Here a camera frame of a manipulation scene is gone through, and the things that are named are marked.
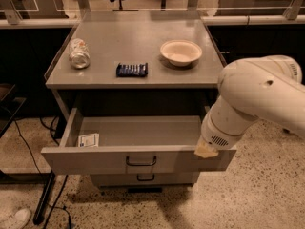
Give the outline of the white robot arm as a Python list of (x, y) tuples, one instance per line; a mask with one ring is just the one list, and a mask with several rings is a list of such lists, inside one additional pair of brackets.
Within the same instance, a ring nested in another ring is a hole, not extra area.
[(289, 56), (244, 58), (219, 74), (219, 97), (204, 117), (194, 153), (203, 158), (231, 149), (260, 119), (305, 137), (305, 86)]

